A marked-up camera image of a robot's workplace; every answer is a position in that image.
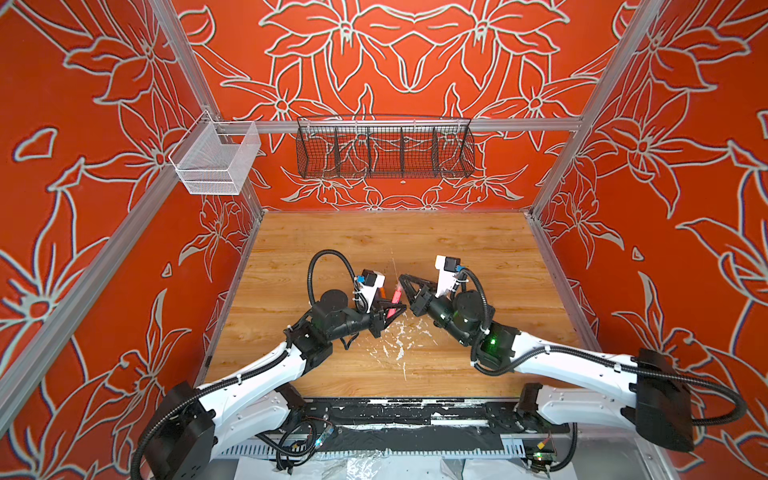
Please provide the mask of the pink highlighter pen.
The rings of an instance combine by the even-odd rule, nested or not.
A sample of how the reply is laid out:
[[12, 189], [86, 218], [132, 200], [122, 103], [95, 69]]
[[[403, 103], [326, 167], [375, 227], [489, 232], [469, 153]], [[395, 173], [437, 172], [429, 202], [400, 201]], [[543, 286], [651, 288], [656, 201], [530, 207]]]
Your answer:
[[[395, 292], [394, 292], [394, 294], [392, 296], [391, 302], [393, 304], [399, 304], [400, 300], [402, 298], [402, 295], [403, 295], [402, 286], [400, 284], [398, 284], [397, 287], [396, 287], [396, 290], [395, 290]], [[395, 308], [391, 308], [389, 310], [388, 314], [387, 314], [387, 318], [393, 318], [394, 316], [396, 316], [396, 309]]]

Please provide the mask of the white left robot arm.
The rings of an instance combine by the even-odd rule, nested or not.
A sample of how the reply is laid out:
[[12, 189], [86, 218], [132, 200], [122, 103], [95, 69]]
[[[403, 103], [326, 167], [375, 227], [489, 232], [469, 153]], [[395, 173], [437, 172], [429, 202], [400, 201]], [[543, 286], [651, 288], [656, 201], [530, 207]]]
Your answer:
[[285, 424], [301, 405], [290, 382], [321, 365], [334, 341], [364, 331], [380, 337], [406, 309], [403, 303], [374, 299], [371, 309], [360, 313], [348, 306], [344, 292], [325, 292], [260, 359], [198, 388], [186, 381], [173, 387], [140, 436], [130, 477], [141, 478], [147, 465], [156, 479], [199, 478], [213, 457]]

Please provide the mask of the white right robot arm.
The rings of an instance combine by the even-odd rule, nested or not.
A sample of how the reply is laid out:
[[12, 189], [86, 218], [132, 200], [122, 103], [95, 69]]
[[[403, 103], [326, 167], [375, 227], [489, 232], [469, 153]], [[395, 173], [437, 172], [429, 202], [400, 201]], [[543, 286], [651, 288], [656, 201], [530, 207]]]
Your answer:
[[436, 283], [402, 274], [400, 286], [412, 313], [470, 350], [470, 365], [498, 377], [522, 373], [571, 384], [568, 391], [533, 386], [521, 397], [521, 411], [550, 424], [596, 423], [635, 430], [671, 451], [694, 447], [691, 392], [661, 354], [642, 349], [635, 356], [606, 354], [543, 340], [494, 321], [495, 310], [481, 289], [444, 295]]

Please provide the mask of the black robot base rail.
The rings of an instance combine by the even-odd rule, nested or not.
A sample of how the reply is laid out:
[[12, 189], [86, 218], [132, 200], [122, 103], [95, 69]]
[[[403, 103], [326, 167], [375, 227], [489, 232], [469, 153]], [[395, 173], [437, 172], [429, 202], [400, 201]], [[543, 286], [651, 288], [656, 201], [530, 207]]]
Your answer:
[[496, 453], [513, 439], [531, 447], [550, 436], [571, 437], [569, 426], [520, 413], [516, 405], [513, 398], [309, 398], [270, 435], [277, 439], [296, 427], [292, 437], [304, 439], [301, 420], [319, 434], [332, 426], [322, 453]]

